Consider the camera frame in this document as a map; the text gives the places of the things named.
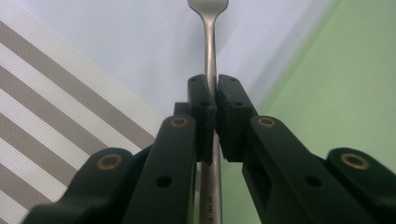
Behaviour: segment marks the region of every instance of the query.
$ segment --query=fork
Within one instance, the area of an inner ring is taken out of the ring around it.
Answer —
[[[205,77],[212,97],[216,96],[216,48],[215,22],[218,15],[228,6],[228,0],[188,0],[189,6],[201,17],[205,27]],[[219,138],[213,137],[212,162],[201,164],[201,224],[220,224],[221,217],[221,180]]]

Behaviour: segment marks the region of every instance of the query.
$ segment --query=brass screw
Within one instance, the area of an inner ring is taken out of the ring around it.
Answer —
[[[118,154],[108,154],[103,156],[97,163],[96,166],[99,170],[113,170],[117,168],[122,162],[122,156]]]
[[[174,127],[184,127],[187,125],[187,123],[188,123],[188,121],[183,118],[175,118],[175,119],[172,119],[172,121],[171,121],[171,124]]]
[[[275,121],[272,119],[268,119],[268,118],[261,118],[259,119],[259,124],[261,126],[267,127],[267,128],[272,128],[275,126]]]
[[[341,161],[359,170],[367,170],[370,168],[370,163],[366,159],[353,153],[344,153],[341,155]]]

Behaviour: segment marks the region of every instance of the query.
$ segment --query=striped fabric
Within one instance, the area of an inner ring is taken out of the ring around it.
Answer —
[[[150,145],[163,118],[0,0],[0,223],[57,201],[98,150]]]

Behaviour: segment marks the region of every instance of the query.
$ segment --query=black plastic part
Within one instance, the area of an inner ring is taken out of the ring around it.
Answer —
[[[163,122],[122,223],[192,223],[195,128],[185,115]]]
[[[381,223],[396,223],[396,175],[371,156],[351,148],[329,153],[327,167]]]
[[[219,75],[216,131],[227,161],[244,159],[250,119],[257,116],[253,104],[238,79]]]
[[[281,121],[250,127],[244,176],[263,223],[376,223]]]
[[[93,154],[61,200],[36,206],[23,223],[120,223],[148,154],[120,148]]]
[[[175,103],[174,115],[189,115],[196,120],[197,160],[211,164],[217,107],[204,75],[189,79],[188,99],[187,103]]]

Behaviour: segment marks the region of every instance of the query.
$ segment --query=green surface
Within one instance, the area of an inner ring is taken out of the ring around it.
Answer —
[[[396,1],[336,1],[260,111],[322,158],[352,147],[396,173]],[[223,223],[260,223],[240,164],[222,184]]]

